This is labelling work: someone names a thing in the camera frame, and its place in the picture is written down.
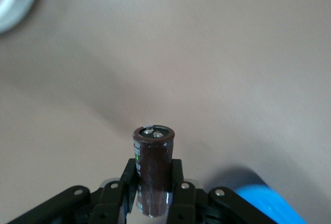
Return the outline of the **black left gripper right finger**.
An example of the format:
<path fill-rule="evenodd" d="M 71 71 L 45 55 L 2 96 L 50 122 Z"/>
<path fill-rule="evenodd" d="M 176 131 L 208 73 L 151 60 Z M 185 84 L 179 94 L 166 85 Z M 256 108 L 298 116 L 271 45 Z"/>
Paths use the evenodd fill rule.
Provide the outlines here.
<path fill-rule="evenodd" d="M 167 223 L 305 223 L 277 192 L 264 185 L 209 192 L 184 179 L 182 161 L 172 160 L 173 200 Z"/>

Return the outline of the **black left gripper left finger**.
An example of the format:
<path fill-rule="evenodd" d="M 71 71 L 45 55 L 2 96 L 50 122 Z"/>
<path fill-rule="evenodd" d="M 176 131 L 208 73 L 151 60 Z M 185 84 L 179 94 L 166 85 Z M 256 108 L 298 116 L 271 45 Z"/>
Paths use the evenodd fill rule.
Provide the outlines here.
<path fill-rule="evenodd" d="M 106 180 L 98 190 L 72 186 L 10 223 L 126 223 L 136 193 L 135 159 L 128 160 L 118 180 Z"/>

